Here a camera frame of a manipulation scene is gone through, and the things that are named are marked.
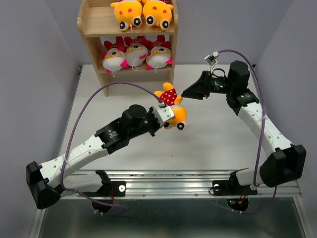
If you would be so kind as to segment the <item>orange plush toy face down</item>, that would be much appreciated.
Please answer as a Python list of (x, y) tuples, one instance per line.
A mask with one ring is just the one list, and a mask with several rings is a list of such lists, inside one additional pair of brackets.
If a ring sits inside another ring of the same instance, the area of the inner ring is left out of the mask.
[(185, 107), (181, 106), (183, 98), (177, 94), (176, 89), (169, 82), (165, 82), (162, 85), (162, 88), (162, 91), (155, 91), (155, 95), (157, 95), (167, 106), (171, 106), (171, 109), (175, 114), (174, 119), (169, 120), (164, 125), (164, 128), (171, 129), (176, 127), (178, 130), (183, 130), (186, 127), (187, 119), (187, 110)]

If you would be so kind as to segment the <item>white pink striped plush toy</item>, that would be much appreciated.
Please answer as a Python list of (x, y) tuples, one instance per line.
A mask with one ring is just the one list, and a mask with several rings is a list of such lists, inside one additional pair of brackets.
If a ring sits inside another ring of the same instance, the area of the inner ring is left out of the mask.
[(134, 71), (138, 71), (138, 67), (146, 59), (152, 43), (145, 36), (135, 38), (127, 36), (124, 38), (124, 42), (127, 46), (125, 52), (127, 63)]

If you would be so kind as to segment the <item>orange plush toy polka-dot dress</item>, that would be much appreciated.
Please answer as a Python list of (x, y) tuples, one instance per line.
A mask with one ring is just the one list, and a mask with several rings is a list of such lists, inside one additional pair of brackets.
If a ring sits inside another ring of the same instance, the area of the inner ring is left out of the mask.
[(173, 5), (165, 0), (143, 0), (143, 16), (148, 27), (159, 27), (166, 31), (172, 20)]

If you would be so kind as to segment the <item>orange plush toy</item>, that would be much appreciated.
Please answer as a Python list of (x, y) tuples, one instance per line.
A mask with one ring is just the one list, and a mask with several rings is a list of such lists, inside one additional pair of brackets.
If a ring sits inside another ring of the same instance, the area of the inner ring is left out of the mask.
[(121, 31), (140, 27), (143, 7), (140, 0), (119, 0), (110, 4)]

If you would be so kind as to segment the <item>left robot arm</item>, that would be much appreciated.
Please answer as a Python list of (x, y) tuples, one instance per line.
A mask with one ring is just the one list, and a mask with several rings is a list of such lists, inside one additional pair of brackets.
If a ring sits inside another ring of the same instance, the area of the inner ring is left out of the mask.
[(50, 161), (31, 162), (26, 167), (26, 182), (38, 209), (57, 203), (63, 196), (78, 193), (81, 196), (124, 196), (120, 187), (125, 182), (112, 182), (107, 173), (97, 170), (81, 176), (73, 175), (85, 165), (114, 153), (140, 135), (155, 133), (175, 116), (171, 107), (131, 105), (122, 116), (97, 130), (85, 142)]

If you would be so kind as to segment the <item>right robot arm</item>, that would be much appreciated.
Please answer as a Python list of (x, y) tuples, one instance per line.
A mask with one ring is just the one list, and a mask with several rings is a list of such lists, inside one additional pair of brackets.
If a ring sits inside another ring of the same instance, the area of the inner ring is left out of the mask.
[(204, 70), (200, 78), (182, 93), (182, 97), (202, 100), (210, 93), (226, 95), (226, 101), (234, 113), (249, 127), (266, 160), (252, 169), (234, 172), (228, 181), (233, 193), (240, 193), (248, 185), (264, 184), (275, 187), (301, 178), (306, 159), (303, 145), (295, 145), (287, 139), (264, 112), (257, 96), (248, 88), (250, 70), (246, 63), (234, 61), (226, 76), (214, 76)]

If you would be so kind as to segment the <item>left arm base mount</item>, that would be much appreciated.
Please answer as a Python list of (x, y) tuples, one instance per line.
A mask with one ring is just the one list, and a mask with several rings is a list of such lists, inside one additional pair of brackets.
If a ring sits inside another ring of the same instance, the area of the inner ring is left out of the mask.
[(102, 182), (102, 186), (96, 192), (90, 192), (90, 197), (103, 197), (108, 198), (104, 202), (113, 204), (115, 197), (125, 197), (126, 195), (126, 182), (120, 181), (106, 181)]

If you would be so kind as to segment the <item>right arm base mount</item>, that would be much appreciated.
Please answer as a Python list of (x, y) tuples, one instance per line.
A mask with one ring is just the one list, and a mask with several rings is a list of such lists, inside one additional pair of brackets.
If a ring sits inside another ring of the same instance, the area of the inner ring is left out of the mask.
[(257, 195), (258, 191), (252, 190), (248, 185), (241, 186), (238, 182), (229, 180), (215, 180), (209, 189), (209, 194), (214, 196), (225, 196), (230, 209), (245, 212), (249, 206), (248, 196)]

